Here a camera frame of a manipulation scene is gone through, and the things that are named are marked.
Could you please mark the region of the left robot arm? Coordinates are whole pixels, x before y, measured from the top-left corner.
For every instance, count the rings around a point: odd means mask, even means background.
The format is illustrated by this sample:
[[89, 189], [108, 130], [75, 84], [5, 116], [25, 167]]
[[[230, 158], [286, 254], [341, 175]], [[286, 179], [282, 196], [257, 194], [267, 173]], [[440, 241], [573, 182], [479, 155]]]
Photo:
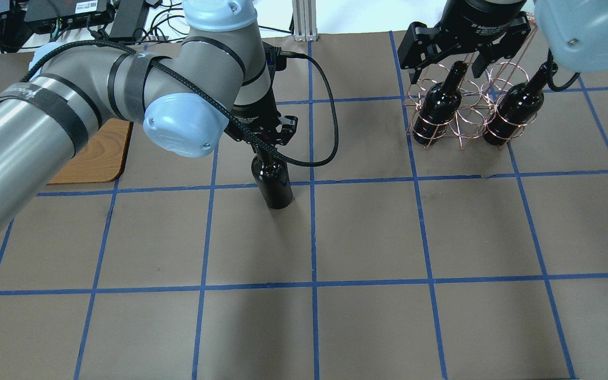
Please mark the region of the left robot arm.
[[190, 26], [175, 58], [77, 41], [38, 59], [0, 93], [0, 231], [105, 122], [143, 124], [181, 156], [213, 151], [228, 125], [272, 154], [240, 111], [272, 96], [252, 1], [185, 1]]

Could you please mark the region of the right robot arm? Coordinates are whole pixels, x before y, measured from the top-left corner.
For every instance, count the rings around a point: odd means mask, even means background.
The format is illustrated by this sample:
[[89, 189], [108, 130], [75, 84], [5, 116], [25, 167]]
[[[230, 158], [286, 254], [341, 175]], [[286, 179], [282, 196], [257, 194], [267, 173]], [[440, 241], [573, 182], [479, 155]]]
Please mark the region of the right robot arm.
[[[511, 59], [530, 35], [524, 1], [448, 1], [432, 28], [413, 22], [398, 46], [400, 67], [416, 83], [423, 70], [452, 55], [478, 53], [476, 79]], [[547, 39], [548, 86], [562, 91], [584, 72], [608, 70], [608, 1], [535, 1], [534, 22]]]

